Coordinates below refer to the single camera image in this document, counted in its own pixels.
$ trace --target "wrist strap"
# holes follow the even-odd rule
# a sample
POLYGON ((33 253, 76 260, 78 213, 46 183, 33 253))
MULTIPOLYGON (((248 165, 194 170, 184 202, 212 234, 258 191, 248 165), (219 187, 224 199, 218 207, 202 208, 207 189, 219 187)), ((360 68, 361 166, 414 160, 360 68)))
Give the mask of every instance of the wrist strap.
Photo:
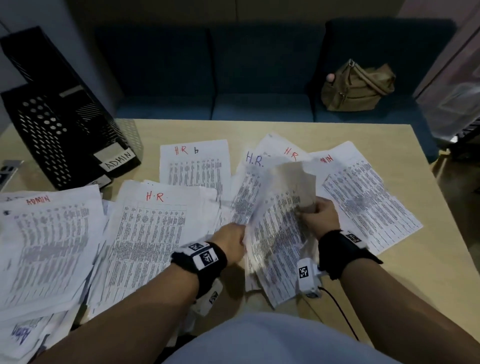
POLYGON ((330 279, 338 279, 348 263, 359 259, 371 259, 378 264, 383 262, 370 253, 366 248, 360 249, 351 239, 341 233, 342 230, 333 230, 325 234, 318 241, 320 270, 324 270, 330 279))
POLYGON ((215 243, 196 242, 172 254, 172 263, 198 277, 197 298, 212 288, 213 282, 227 266, 227 256, 215 243))

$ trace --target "person's left hand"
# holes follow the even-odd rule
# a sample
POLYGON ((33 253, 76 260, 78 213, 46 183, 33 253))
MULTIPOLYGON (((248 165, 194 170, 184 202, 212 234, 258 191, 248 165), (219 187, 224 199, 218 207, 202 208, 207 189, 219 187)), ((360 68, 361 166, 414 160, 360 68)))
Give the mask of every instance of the person's left hand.
POLYGON ((243 236, 245 234, 245 225, 230 223, 224 225, 208 240, 218 245, 227 256, 227 266, 231 266, 241 261, 245 255, 243 246, 243 236))

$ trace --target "blue couch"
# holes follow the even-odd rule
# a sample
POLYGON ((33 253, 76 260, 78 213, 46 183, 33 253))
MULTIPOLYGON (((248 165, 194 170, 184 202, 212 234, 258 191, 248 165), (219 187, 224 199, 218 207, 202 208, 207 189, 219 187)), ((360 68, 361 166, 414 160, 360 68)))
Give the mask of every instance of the blue couch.
POLYGON ((411 95, 454 32, 448 20, 382 18, 108 25, 96 39, 125 94, 118 118, 406 123, 432 162, 438 149, 411 95), (319 102, 326 74, 349 58, 396 73, 395 92, 375 110, 329 112, 319 102))

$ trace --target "bag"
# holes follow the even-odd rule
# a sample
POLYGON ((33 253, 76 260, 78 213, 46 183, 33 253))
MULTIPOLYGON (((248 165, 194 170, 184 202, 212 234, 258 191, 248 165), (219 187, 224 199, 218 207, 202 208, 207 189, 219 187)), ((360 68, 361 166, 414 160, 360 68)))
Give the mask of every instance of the bag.
POLYGON ((395 75, 388 64, 364 70, 349 60, 335 73, 332 83, 325 82, 322 102, 329 111, 372 110, 382 96, 395 90, 394 81, 395 75))

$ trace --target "wooden table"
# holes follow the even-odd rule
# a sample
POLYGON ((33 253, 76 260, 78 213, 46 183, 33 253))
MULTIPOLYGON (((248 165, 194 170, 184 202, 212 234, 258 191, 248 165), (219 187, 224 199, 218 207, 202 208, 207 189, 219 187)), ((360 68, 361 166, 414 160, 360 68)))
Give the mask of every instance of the wooden table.
MULTIPOLYGON (((269 132, 278 133, 308 152, 352 141, 384 179, 389 191, 424 225, 381 254, 384 268, 480 341, 480 277, 409 125, 179 120, 136 120, 136 125, 144 145, 142 165, 104 189, 106 198, 114 200, 126 179, 158 181, 162 144, 227 139, 234 172, 244 148, 255 146, 269 132)), ((0 137, 0 159, 25 160, 6 191, 53 190, 12 126, 0 137)), ((197 321, 196 333, 240 312, 271 311, 261 293, 244 295, 243 274, 240 267, 224 272, 224 292, 210 314, 197 321)), ((360 339, 368 342, 339 282, 323 282, 343 307, 360 339)), ((307 301, 296 297, 276 311, 320 319, 351 335, 328 296, 307 301)))

